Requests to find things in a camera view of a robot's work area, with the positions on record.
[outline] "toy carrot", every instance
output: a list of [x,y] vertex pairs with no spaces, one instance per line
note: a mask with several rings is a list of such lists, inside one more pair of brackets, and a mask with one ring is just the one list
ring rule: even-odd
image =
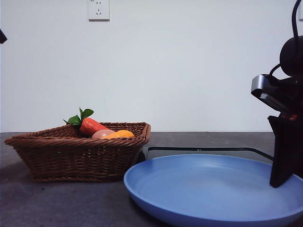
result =
[[92,136],[95,132],[102,129],[109,129],[92,118],[89,118],[94,111],[91,109],[85,109],[84,111],[80,109],[80,117],[78,115],[71,117],[68,121],[64,120],[66,123],[72,125],[80,125],[80,131],[86,136]]
[[112,139],[112,138],[132,138],[134,134],[128,130],[116,131],[108,136],[101,137],[101,139]]

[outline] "basket rim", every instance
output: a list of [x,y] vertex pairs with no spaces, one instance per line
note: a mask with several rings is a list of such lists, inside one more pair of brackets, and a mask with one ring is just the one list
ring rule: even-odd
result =
[[35,142],[49,142],[50,145],[55,142],[62,142],[65,141],[68,145],[67,146],[79,146],[81,144],[85,144],[85,146],[120,146],[121,144],[127,145],[127,143],[137,142],[139,144],[147,143],[150,139],[150,132],[151,126],[145,122],[105,122],[103,124],[145,124],[144,129],[140,136],[136,136],[134,138],[111,138],[111,139],[92,139],[92,138],[76,138],[76,137],[43,137],[43,136],[35,136],[33,134],[37,133],[45,133],[51,130],[57,130],[60,128],[66,127],[73,127],[71,124],[36,131],[36,132],[29,132],[21,135],[16,135],[11,138],[6,139],[4,142],[7,145],[13,145],[15,141],[35,141]]

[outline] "plate rim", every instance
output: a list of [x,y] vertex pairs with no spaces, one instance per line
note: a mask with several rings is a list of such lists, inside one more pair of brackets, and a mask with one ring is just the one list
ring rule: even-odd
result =
[[[257,163],[260,163],[262,165],[267,165],[269,167],[271,167],[272,165],[271,164],[268,164],[268,163],[264,163],[264,162],[261,162],[261,161],[256,161],[256,160],[253,160],[253,159],[248,159],[248,158],[243,158],[243,157],[235,157],[235,156],[228,156],[228,155],[213,155],[213,154],[181,154],[181,155],[168,155],[168,156],[162,156],[162,157],[156,157],[156,158],[152,158],[152,159],[149,159],[149,160],[146,160],[146,161],[143,161],[143,162],[140,162],[134,166],[132,166],[131,168],[129,168],[124,177],[123,177],[123,181],[124,181],[124,184],[126,186],[126,188],[128,189],[128,191],[133,194],[134,196],[136,196],[138,199],[146,202],[146,203],[149,203],[150,205],[154,206],[154,207],[158,207],[159,209],[162,209],[162,210],[166,210],[166,211],[169,211],[169,212],[173,212],[173,213],[176,213],[176,214],[179,214],[179,215],[184,215],[184,216],[188,216],[188,217],[192,217],[192,218],[198,218],[198,219],[205,219],[205,220],[214,220],[214,221],[225,221],[225,222],[261,222],[261,221],[270,221],[270,220],[275,220],[275,219],[282,219],[282,218],[286,218],[286,217],[290,217],[290,216],[293,216],[293,215],[296,215],[296,214],[299,214],[300,212],[303,211],[303,204],[293,210],[293,211],[290,211],[288,213],[286,213],[285,215],[280,215],[280,216],[272,216],[270,218],[263,218],[263,219],[245,219],[245,220],[239,220],[239,219],[213,219],[213,218],[206,218],[206,217],[198,217],[198,216],[195,216],[195,215],[192,215],[192,214],[188,214],[188,213],[185,213],[185,212],[179,212],[179,211],[176,211],[174,209],[171,209],[171,208],[167,208],[165,206],[162,206],[162,205],[159,205],[149,199],[146,199],[146,198],[143,198],[140,194],[138,194],[137,192],[135,192],[131,186],[129,185],[129,183],[127,182],[127,177],[128,175],[130,174],[130,172],[136,168],[137,166],[139,165],[144,165],[144,163],[146,162],[152,162],[153,160],[156,160],[156,159],[160,159],[160,158],[169,158],[171,156],[213,156],[213,157],[223,157],[223,158],[231,158],[231,159],[244,159],[245,161],[249,161],[249,162],[257,162]],[[293,177],[297,178],[299,181],[301,181],[303,183],[303,179],[300,178],[299,176],[293,174],[292,175]]]

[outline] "green leaf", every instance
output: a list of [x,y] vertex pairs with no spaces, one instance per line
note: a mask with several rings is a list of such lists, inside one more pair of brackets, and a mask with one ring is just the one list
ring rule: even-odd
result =
[[91,110],[91,109],[85,109],[85,110],[83,111],[82,120],[83,120],[84,118],[87,118],[87,117],[91,116],[93,113],[94,113],[93,110]]
[[80,118],[81,118],[81,121],[83,120],[83,111],[81,110],[81,108],[79,107],[80,109]]
[[67,123],[71,123],[72,125],[81,125],[81,119],[78,115],[71,117],[68,119]]

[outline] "dark table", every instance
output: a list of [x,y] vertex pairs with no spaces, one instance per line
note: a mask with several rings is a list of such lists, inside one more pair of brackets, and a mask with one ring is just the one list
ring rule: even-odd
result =
[[[35,183],[1,133],[1,227],[168,227],[141,210],[123,182]],[[152,132],[148,147],[250,147],[273,154],[271,132]],[[291,227],[303,226],[303,218]]]

